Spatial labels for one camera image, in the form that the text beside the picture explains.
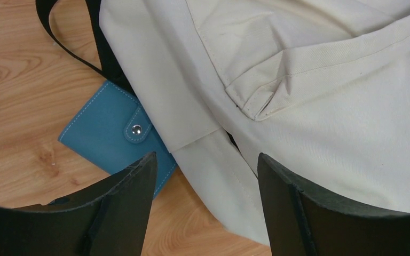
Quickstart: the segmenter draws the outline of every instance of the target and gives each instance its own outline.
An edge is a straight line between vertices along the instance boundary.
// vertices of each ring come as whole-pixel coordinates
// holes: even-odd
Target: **bag pocket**
[[[213,3],[210,6],[214,9],[223,9],[219,1]],[[338,36],[323,31],[334,40],[327,42],[322,38],[318,41],[324,42],[314,43],[312,41],[317,39],[311,39],[312,44],[303,42],[305,46],[290,47],[298,44],[286,42],[285,38],[280,37],[278,45],[273,42],[275,33],[268,31],[273,21],[268,20],[271,13],[267,6],[259,9],[259,15],[248,16],[251,22],[236,22],[241,19],[239,15],[246,14],[241,11],[241,4],[235,5],[239,9],[235,7],[237,10],[232,10],[230,5],[225,6],[230,8],[225,9],[227,16],[216,14],[224,11],[213,11],[209,16],[200,17],[197,15],[200,12],[198,9],[195,14],[192,12],[192,16],[199,17],[195,19],[196,30],[224,84],[225,92],[247,117],[255,121],[332,94],[410,51],[410,15],[354,38],[336,40]],[[230,24],[227,28],[218,26],[225,22]],[[247,30],[250,35],[238,31],[248,26],[255,26]],[[242,34],[250,39],[238,38]]]

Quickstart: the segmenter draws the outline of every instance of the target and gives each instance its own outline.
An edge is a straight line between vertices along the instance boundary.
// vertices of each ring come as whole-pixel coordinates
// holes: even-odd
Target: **wallet stitching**
[[[96,98],[100,95],[100,93],[111,83],[108,81],[106,82],[105,86],[103,86],[103,88],[101,88],[101,90],[95,95],[95,97],[93,97],[93,99],[87,104],[87,106],[85,106],[85,108],[79,113],[79,115],[76,116],[76,118],[73,120],[73,122],[65,129],[65,131],[62,133],[62,136],[60,137],[59,141],[62,142],[62,138],[65,136],[65,134],[68,132],[68,130],[70,129],[70,127],[73,126],[73,124],[76,122],[76,120],[79,119],[79,117],[85,112],[85,110],[96,100]],[[125,93],[124,91],[122,91],[120,88],[118,88],[117,86],[115,86],[114,84],[112,84],[112,86],[114,86],[119,92],[123,93],[125,96],[127,96],[128,98],[130,98],[132,101],[134,101],[138,106],[139,109],[137,110],[137,112],[140,111],[140,104],[134,100],[132,97],[130,97],[127,93]],[[169,170],[169,172],[164,176],[164,179],[161,181],[161,183],[158,185],[158,187],[155,190],[155,194],[158,192],[158,190],[160,190],[160,188],[163,186],[165,180],[167,180],[167,177],[172,173],[172,171],[174,170],[175,166],[177,165],[177,163],[175,163],[172,168]]]
[[[158,192],[158,190],[160,190],[160,188],[163,186],[165,180],[167,179],[167,177],[172,173],[172,171],[174,170],[175,166],[177,166],[177,163],[175,163],[172,168],[170,169],[170,171],[165,175],[163,181],[161,181],[161,183],[158,185],[158,187],[155,190],[155,194],[156,192]]]
[[[139,141],[139,140],[143,140],[145,139],[145,135],[147,134],[147,132],[150,130],[150,128],[152,128],[152,123],[150,122],[150,124],[148,125],[147,129],[145,130],[144,134],[142,134],[142,136],[139,139],[133,139],[131,138],[131,136],[128,134],[128,129],[130,128],[132,122],[134,121],[134,119],[136,119],[137,114],[140,112],[141,110],[141,106],[139,106],[139,108],[137,109],[136,113],[134,114],[133,118],[130,120],[129,124],[127,125],[127,128],[125,129],[125,133],[127,134],[127,138],[132,140],[132,141]]]
[[[109,85],[109,82],[106,83],[105,86],[103,86],[103,88],[101,88],[101,90],[97,93],[97,95],[95,95],[95,97],[93,97],[93,99],[89,102],[89,104],[87,104],[87,106],[85,106],[85,108],[79,113],[79,115],[73,120],[73,122],[65,129],[65,131],[62,133],[62,136],[60,136],[59,141],[62,142],[62,138],[65,136],[65,134],[68,132],[68,130],[70,129],[70,127],[72,127],[72,125],[76,122],[76,120],[78,120],[78,118],[85,112],[85,110],[95,101],[95,99],[98,97],[98,95],[100,95],[100,93]]]

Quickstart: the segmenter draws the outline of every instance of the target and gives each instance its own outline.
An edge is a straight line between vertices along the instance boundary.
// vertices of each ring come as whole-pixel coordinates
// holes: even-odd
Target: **bag strap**
[[[131,84],[125,77],[125,74],[123,73],[123,70],[119,65],[119,62],[117,61],[117,58],[112,52],[111,47],[109,46],[103,32],[100,29],[99,14],[101,0],[85,0],[85,3],[87,4],[87,8],[89,10],[92,31],[95,37],[95,43],[98,50],[98,57],[100,59],[101,69],[97,68],[91,63],[75,55],[72,51],[70,51],[63,44],[61,44],[61,42],[56,38],[56,36],[52,32],[49,22],[49,16],[57,1],[58,0],[35,0],[38,18],[40,19],[40,22],[42,23],[46,32],[58,45],[60,45],[60,47],[62,47],[62,49],[64,49],[68,54],[73,56],[75,59],[86,64],[88,67],[95,70],[97,73],[105,77],[107,80],[113,82],[122,89],[125,89],[129,93],[136,96],[134,90],[131,87]]]

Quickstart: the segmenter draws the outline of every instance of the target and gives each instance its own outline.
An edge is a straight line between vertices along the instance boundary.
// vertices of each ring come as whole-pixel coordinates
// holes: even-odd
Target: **black object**
[[[48,205],[0,207],[0,255],[140,255],[156,155]]]
[[[89,9],[90,21],[92,24],[93,35],[95,37],[95,43],[97,45],[98,57],[100,58],[101,69],[75,55],[55,37],[54,33],[51,30],[49,16],[57,1],[58,0],[35,0],[38,18],[40,19],[40,22],[42,23],[46,32],[68,54],[70,54],[80,62],[86,64],[88,67],[95,70],[107,80],[113,82],[114,84],[118,85],[122,89],[135,96],[134,90],[132,89],[125,74],[123,73],[119,62],[117,61],[117,58],[112,52],[112,49],[103,34],[103,31],[101,31],[99,24],[101,0],[85,0],[87,8]]]
[[[273,256],[410,256],[410,213],[343,197],[268,155],[258,161]]]
[[[231,135],[229,132],[227,132],[227,136],[230,139],[230,142],[235,146],[235,148],[240,151],[240,148],[238,147],[238,145],[236,144],[235,139],[233,138],[233,135]]]

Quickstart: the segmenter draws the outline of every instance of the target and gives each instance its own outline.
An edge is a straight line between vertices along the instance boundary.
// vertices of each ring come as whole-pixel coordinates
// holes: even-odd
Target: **floor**
[[[52,27],[99,65],[82,0],[60,0]],[[107,176],[57,141],[104,79],[53,44],[34,0],[0,0],[0,205],[46,204]],[[271,255],[228,233],[180,170],[154,200],[143,255]]]

